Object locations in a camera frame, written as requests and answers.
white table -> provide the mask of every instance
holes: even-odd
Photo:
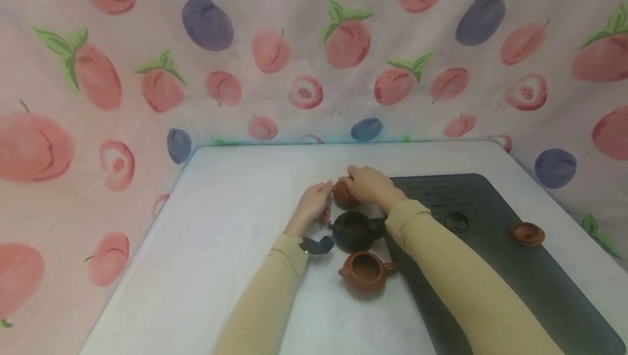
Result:
[[[545,248],[628,343],[627,273],[498,144],[460,141],[199,149],[80,354],[210,354],[301,192],[348,164],[389,176],[483,175],[544,228]],[[375,253],[388,260],[381,241]],[[377,300],[354,300],[338,276],[346,257],[334,248],[310,258],[281,354],[434,354],[402,277]]]

black object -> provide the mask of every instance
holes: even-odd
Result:
[[[549,252],[542,245],[526,248],[513,240],[509,230],[521,219],[486,178],[469,173],[392,181],[409,198],[430,208],[437,221],[499,273],[565,355],[625,354],[619,335]],[[393,262],[406,277],[438,355],[473,354],[462,329],[421,269],[388,232],[384,238]]]
[[[303,242],[299,245],[307,254],[321,255],[327,254],[334,248],[334,240],[328,236],[323,236],[321,241],[317,242],[311,238],[303,238]]]
[[[381,239],[385,231],[384,219],[369,219],[354,210],[339,215],[329,228],[336,244],[345,252],[370,249],[375,239]]]

green leaf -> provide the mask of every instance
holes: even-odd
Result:
[[[582,218],[581,226],[589,235],[597,234],[600,229],[600,226],[590,214]]]
[[[362,9],[349,9],[344,13],[343,21],[347,20],[356,20],[363,21],[368,19],[368,17],[372,16],[373,12]]]
[[[341,23],[342,19],[342,6],[335,0],[329,0],[329,17],[332,23]]]
[[[321,33],[321,44],[325,44],[327,39],[330,37],[331,33],[338,28],[340,24],[329,24],[325,29],[323,29],[323,33]]]
[[[72,55],[72,49],[64,38],[57,33],[45,29],[33,28],[34,32],[44,42],[48,48],[61,55],[62,57],[69,57]]]
[[[77,52],[77,50],[87,42],[87,28],[79,29],[68,34],[67,42],[70,45],[72,53]]]
[[[62,61],[62,69],[63,69],[63,77],[65,77],[65,81],[70,87],[72,93],[75,95],[79,95],[79,80],[77,79],[77,73],[74,69],[75,58],[74,55],[69,55],[65,57]]]
[[[611,240],[608,239],[606,235],[600,234],[598,232],[596,234],[592,234],[591,236],[592,238],[597,240],[597,242],[604,249],[604,251],[606,251],[608,254],[614,256],[615,258],[619,260],[623,260],[623,258],[619,255],[619,251],[617,251],[615,246],[613,246],[613,244],[611,243]]]

brown teapot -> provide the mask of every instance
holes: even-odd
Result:
[[[356,251],[347,258],[338,273],[352,294],[372,297],[384,290],[388,274],[398,269],[397,264],[383,263],[371,252]]]

clay teapot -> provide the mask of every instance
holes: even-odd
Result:
[[[358,297],[372,297],[381,293],[389,273],[399,269],[397,264],[383,263],[368,251],[353,252],[338,271],[347,289]]]
[[[329,226],[336,245],[344,252],[368,250],[375,239],[384,236],[384,220],[350,210],[339,215]]]

